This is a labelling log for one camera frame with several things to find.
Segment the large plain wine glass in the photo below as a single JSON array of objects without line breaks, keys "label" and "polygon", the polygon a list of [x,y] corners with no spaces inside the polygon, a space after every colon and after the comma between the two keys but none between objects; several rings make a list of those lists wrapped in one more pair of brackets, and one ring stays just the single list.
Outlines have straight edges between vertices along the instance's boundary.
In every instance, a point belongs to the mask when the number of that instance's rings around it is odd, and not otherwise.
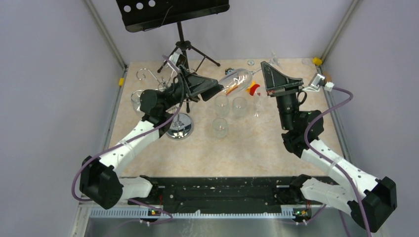
[{"label": "large plain wine glass", "polygon": [[261,94],[260,93],[258,93],[258,92],[256,92],[254,95],[253,95],[253,97],[254,97],[254,112],[253,112],[253,116],[255,117],[255,118],[258,118],[259,117],[259,112],[260,112],[260,108],[261,108],[261,103],[262,103],[262,97],[261,97]]}]

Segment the tall wine glass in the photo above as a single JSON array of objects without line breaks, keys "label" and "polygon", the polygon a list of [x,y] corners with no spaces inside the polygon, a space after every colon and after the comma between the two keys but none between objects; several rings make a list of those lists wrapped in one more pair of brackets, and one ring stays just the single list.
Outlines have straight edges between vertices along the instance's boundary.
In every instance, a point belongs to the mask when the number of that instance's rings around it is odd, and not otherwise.
[{"label": "tall wine glass", "polygon": [[253,76],[261,72],[262,66],[256,70],[250,71],[244,68],[234,69],[233,72],[225,75],[218,81],[219,85],[224,87],[222,95],[232,97],[233,95],[246,90],[253,80]]}]

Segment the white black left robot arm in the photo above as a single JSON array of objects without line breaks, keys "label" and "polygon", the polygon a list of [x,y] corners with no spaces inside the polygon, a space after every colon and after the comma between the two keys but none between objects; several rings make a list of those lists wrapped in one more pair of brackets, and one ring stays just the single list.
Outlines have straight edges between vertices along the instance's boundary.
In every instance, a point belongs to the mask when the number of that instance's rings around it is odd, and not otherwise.
[{"label": "white black left robot arm", "polygon": [[170,128],[179,114],[177,109],[170,114],[169,109],[181,108],[186,99],[198,102],[208,101],[224,89],[218,80],[191,73],[184,67],[177,72],[177,79],[163,90],[146,89],[140,94],[141,120],[115,146],[101,153],[88,156],[82,163],[77,177],[79,190],[103,209],[114,207],[120,200],[141,198],[146,204],[158,199],[158,190],[150,181],[135,178],[121,182],[125,168],[150,144],[160,139]]}]

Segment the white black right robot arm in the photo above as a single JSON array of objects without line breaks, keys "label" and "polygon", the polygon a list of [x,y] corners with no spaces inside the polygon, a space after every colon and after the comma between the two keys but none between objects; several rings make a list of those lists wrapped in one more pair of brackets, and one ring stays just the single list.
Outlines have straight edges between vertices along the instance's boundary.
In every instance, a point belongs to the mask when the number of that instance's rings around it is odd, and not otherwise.
[{"label": "white black right robot arm", "polygon": [[288,152],[321,169],[334,184],[308,175],[297,176],[290,184],[290,198],[295,203],[317,201],[351,216],[368,235],[377,232],[397,207],[396,184],[389,177],[377,178],[347,161],[321,139],[324,112],[302,111],[298,97],[309,91],[337,90],[322,74],[315,74],[308,86],[263,61],[261,71],[268,96],[276,99],[283,143]]}]

